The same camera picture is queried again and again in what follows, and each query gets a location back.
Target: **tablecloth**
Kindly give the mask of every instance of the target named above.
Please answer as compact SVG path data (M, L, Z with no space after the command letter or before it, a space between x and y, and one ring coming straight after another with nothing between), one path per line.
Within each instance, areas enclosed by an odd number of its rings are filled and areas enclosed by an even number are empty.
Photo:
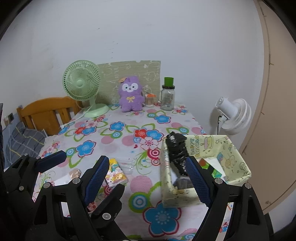
M119 105L97 118L82 117L78 113L58 135L50 137L40 152L43 158L59 150L67 153L64 163L40 173L34 189L37 198L45 182L54 182L78 168L82 174L92 168L101 155L109 158L134 160L133 172L121 198L122 210L115 221L129 239L191 240L206 212L204 204L182 208L164 208L160 193L161 140L170 132L205 134L188 109L178 104L173 111L163 111L158 105L144 107L139 112L121 112ZM112 190L104 182L95 202L88 206L93 211ZM228 227L232 205L226 210L220 232Z

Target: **metal screw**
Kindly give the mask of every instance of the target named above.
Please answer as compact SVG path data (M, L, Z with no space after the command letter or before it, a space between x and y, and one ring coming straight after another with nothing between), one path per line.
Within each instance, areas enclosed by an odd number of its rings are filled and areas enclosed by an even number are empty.
M109 213L104 213L102 215L102 218L105 219L105 220L109 220L111 218L111 215Z
M217 183L217 184L222 184L223 181L222 181L221 178L216 178L216 179L215 179L215 183Z
M251 185L251 184L249 184L249 183L245 183L245 184L244 184L244 186L245 186L247 189L250 189L250 188L252 188L252 185Z
M78 183L80 183L80 178L74 178L74 179L72 180L72 182L73 182L74 184L78 184Z
M49 188L49 187L50 187L50 183L44 183L44 184L43 184L43 187L44 187L44 188Z

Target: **wooden door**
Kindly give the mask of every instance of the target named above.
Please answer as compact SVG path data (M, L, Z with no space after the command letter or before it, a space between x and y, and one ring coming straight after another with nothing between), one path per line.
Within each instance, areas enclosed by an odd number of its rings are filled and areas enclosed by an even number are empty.
M258 123L242 157L267 213L296 185L296 44L279 17L259 3L269 37L269 80Z

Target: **purple plush toy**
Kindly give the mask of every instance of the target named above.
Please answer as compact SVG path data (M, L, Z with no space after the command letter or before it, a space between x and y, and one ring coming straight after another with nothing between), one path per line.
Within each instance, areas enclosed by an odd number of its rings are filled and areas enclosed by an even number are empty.
M137 76L127 77L120 85L118 94L122 112L141 111L145 99L142 96L142 86Z

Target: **chair backrest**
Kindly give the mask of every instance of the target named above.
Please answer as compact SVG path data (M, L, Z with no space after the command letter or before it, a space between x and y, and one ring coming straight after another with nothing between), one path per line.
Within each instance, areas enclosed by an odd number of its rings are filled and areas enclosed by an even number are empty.
M46 98L37 100L25 108L17 108L20 120L24 122L29 129L45 130L48 135L56 135L60 131L60 124L57 114L60 115L63 124L71 120L70 108L73 108L74 114L79 112L81 102L76 102L66 96L63 98Z

